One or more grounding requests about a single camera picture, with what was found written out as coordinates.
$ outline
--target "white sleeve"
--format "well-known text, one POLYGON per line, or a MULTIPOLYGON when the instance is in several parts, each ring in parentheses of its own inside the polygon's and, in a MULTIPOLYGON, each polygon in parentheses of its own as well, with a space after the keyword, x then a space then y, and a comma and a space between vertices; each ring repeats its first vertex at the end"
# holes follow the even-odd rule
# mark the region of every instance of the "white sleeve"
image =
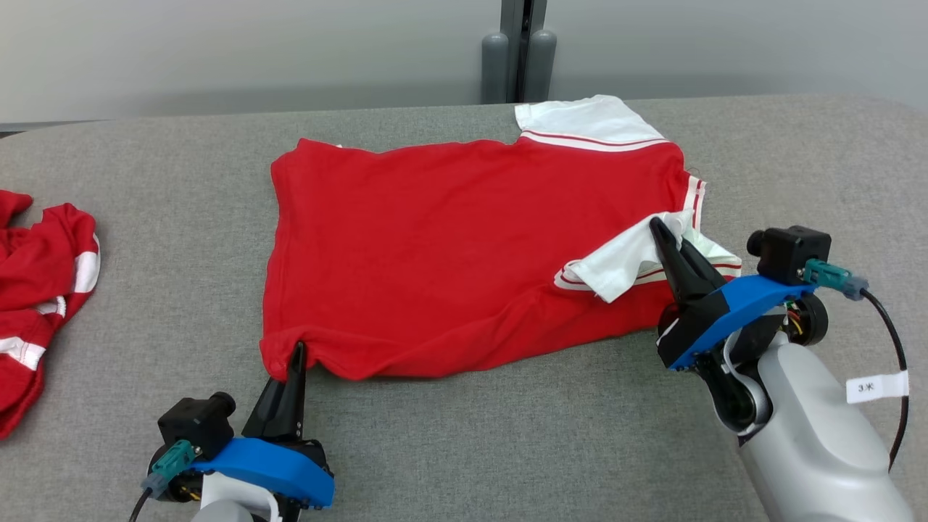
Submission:
POLYGON ((617 152, 667 142, 615 96, 522 104, 515 112, 523 137, 551 145, 617 152))

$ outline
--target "black cable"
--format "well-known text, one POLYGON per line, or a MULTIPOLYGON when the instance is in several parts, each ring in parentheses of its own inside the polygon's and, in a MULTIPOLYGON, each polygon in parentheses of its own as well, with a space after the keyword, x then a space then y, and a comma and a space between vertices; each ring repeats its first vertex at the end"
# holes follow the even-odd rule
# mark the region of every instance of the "black cable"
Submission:
POLYGON ((132 510, 132 514, 129 515, 129 522, 135 522, 138 519, 138 514, 142 511, 142 506, 145 505, 145 501, 148 500, 148 497, 151 496, 151 488, 145 488, 142 491, 142 496, 138 498, 138 502, 135 503, 135 509, 132 510))
MULTIPOLYGON (((886 311, 886 308, 883 307, 883 303, 879 299, 873 296, 870 291, 864 289, 860 291, 860 294, 864 296, 865 299, 870 301, 873 304, 873 307, 876 308, 876 311, 880 313, 880 317, 883 319, 883 323, 886 324, 886 330, 889 330, 889 336, 893 338, 893 346, 896 348, 896 358, 899 359, 899 371, 904 372, 909 369, 908 364, 906 363, 906 351, 902 349, 902 340, 899 339, 899 332, 896 331, 896 326, 893 324, 893 320, 889 319, 889 312, 886 311)), ((902 397, 902 411, 899 413, 899 427, 896 430, 896 439, 893 441, 893 447, 889 450, 889 469, 893 469, 893 463, 896 461, 896 456, 899 454, 899 448, 902 446, 902 437, 906 435, 906 424, 909 423, 909 396, 902 397)))

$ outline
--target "yellow wire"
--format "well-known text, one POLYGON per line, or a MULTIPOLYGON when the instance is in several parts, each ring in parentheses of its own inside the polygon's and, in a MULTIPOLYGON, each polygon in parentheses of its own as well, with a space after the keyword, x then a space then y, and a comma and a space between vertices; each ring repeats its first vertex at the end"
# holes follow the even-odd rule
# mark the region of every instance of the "yellow wire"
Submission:
POLYGON ((793 318, 790 318, 790 322, 793 324, 793 326, 796 327, 796 332, 799 333, 800 335, 802 335, 802 334, 803 334, 803 327, 802 327, 802 326, 799 326, 799 322, 798 322, 797 320, 793 319, 793 318))

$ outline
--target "red t-shirt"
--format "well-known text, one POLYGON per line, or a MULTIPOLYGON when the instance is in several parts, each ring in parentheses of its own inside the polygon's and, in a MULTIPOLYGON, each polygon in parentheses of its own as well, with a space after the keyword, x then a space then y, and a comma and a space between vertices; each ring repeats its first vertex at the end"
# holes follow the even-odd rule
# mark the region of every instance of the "red t-shirt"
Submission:
POLYGON ((273 163, 272 376, 298 340, 344 378, 441 377, 653 327, 672 300, 642 225, 655 214, 737 275, 699 233, 704 183, 621 100, 515 112, 511 145, 303 139, 273 163))

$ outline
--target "red fabric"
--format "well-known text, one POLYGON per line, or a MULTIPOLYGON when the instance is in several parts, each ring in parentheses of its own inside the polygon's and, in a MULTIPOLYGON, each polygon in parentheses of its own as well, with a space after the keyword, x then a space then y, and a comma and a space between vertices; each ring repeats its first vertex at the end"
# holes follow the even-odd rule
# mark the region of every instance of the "red fabric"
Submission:
POLYGON ((31 204, 0 190, 0 438, 41 395, 38 358, 89 297, 98 271, 94 218, 65 203, 45 209, 32 228, 11 228, 31 204))
POLYGON ((682 210, 691 180, 673 143, 602 152, 525 136, 384 153, 302 140, 271 176, 261 350, 277 379, 297 340, 344 378, 441 377, 653 327, 665 282, 607 305, 553 277, 682 210))

